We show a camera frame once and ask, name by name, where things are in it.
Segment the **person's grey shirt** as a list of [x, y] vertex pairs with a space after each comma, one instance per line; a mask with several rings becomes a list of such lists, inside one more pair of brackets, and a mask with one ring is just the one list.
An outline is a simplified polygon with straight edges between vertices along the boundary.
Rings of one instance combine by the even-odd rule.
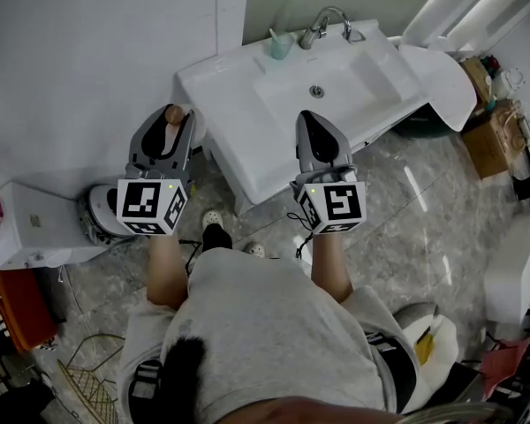
[[178, 311], [142, 302], [131, 312], [118, 398], [127, 408], [141, 362], [163, 360], [181, 337], [197, 337], [206, 347], [195, 401], [200, 424], [284, 397], [395, 413], [390, 375], [379, 370], [370, 332], [400, 339], [415, 358], [371, 287], [361, 286], [338, 303], [294, 261], [212, 249], [195, 263]]

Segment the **white box appliance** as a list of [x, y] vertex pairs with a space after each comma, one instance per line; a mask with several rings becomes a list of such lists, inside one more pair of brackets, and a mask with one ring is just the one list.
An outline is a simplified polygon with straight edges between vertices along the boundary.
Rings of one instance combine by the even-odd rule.
[[520, 325], [530, 305], [530, 213], [516, 216], [484, 274], [487, 319]]

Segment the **dark green bin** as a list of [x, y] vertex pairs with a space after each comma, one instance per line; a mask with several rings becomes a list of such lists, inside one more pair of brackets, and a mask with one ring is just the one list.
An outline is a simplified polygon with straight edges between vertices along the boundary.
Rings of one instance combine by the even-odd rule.
[[407, 139], [436, 139], [453, 133], [429, 103], [394, 125], [392, 131]]

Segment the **white round appliance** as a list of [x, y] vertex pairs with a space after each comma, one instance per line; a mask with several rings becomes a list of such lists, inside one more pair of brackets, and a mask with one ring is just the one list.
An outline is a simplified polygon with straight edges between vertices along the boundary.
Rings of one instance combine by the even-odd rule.
[[111, 249], [134, 238], [117, 220], [117, 188], [94, 185], [77, 200], [80, 227], [98, 246]]

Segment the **white curved panel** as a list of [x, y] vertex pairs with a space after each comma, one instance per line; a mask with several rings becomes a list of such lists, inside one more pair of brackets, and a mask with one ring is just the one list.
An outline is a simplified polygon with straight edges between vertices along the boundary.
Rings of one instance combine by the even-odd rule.
[[419, 78], [435, 114], [460, 133], [477, 105], [473, 84], [462, 66], [438, 50], [403, 44], [398, 52]]

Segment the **person's right forearm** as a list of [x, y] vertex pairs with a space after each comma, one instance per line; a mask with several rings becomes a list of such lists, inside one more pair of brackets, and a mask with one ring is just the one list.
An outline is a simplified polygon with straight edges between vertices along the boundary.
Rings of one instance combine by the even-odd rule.
[[353, 291], [339, 234], [313, 237], [311, 279], [336, 302], [344, 302]]

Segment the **white bathroom sink with faucet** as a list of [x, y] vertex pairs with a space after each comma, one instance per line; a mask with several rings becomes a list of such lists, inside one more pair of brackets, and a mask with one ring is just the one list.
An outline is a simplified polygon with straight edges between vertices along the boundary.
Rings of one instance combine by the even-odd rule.
[[[178, 74], [204, 118], [251, 118], [286, 125], [310, 110], [328, 119], [360, 150], [428, 101], [420, 80], [374, 20], [356, 21], [363, 40], [347, 42], [341, 24], [309, 50], [292, 47], [275, 60], [269, 41], [247, 44]], [[311, 86], [324, 91], [309, 94]]]

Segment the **teal plastic cup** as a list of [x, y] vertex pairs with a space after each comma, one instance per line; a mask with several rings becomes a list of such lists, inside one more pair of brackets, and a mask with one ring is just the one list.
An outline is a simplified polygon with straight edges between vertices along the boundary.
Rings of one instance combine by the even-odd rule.
[[294, 38], [289, 33], [276, 34], [278, 42], [270, 43], [270, 55], [275, 60], [283, 60], [287, 57], [294, 43]]

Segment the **white cushioned chair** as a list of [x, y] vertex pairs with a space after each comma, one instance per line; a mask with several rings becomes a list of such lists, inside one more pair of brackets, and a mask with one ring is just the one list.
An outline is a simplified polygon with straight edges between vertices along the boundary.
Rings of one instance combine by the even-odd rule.
[[420, 372], [416, 386], [420, 395], [429, 398], [445, 384], [458, 357], [457, 327], [439, 311], [436, 304], [429, 302], [404, 307], [394, 313], [394, 318], [413, 349], [422, 333], [428, 327], [431, 328], [435, 348], [425, 365], [419, 363]]

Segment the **red cloth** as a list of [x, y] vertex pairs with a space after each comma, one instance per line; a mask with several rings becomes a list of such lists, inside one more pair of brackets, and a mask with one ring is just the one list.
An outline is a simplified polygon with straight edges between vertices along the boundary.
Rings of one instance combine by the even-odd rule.
[[516, 374], [520, 362], [530, 345], [530, 337], [519, 341], [500, 339], [497, 348], [487, 352], [482, 359], [480, 372], [484, 377], [484, 398], [489, 399], [495, 388]]

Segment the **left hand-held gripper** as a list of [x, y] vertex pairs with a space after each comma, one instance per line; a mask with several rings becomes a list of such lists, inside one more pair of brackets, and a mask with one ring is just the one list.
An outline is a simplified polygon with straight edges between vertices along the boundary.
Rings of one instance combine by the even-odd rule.
[[186, 167], [196, 116], [190, 110], [176, 138], [176, 164], [165, 158], [168, 121], [163, 106], [135, 132], [129, 149], [126, 176], [117, 182], [117, 220], [134, 235], [171, 236], [178, 227], [190, 193]]

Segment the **translucent pink bottle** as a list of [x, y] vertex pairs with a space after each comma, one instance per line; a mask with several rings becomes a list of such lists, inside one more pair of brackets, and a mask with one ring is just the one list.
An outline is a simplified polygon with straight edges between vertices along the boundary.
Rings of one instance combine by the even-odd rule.
[[202, 112], [194, 107], [192, 104], [180, 103], [172, 104], [165, 112], [164, 116], [167, 121], [165, 129], [165, 145], [163, 154], [168, 154], [174, 145], [175, 139], [178, 137], [178, 131], [181, 126], [182, 120], [187, 114], [192, 111], [195, 117], [193, 137], [191, 139], [191, 147], [197, 148], [202, 144], [205, 137], [207, 127], [205, 118]]

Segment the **yellow cloth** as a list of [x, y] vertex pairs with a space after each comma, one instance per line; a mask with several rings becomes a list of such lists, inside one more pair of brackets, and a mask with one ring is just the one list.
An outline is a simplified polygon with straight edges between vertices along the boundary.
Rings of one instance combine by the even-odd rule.
[[414, 345], [414, 351], [416, 353], [419, 363], [422, 366], [428, 362], [434, 351], [434, 348], [434, 336], [431, 332], [431, 328], [428, 327], [417, 339]]

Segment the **small cardboard box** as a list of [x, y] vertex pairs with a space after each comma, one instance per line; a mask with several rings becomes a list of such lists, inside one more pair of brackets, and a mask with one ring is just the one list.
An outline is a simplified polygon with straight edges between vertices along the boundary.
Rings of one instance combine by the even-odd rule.
[[483, 104], [489, 104], [494, 100], [492, 94], [492, 81], [478, 57], [470, 57], [460, 63]]

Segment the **orange box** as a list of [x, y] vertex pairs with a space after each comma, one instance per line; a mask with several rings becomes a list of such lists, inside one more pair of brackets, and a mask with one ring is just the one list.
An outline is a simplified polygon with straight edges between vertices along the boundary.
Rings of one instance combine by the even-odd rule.
[[0, 271], [0, 311], [17, 352], [29, 352], [57, 333], [31, 269]]

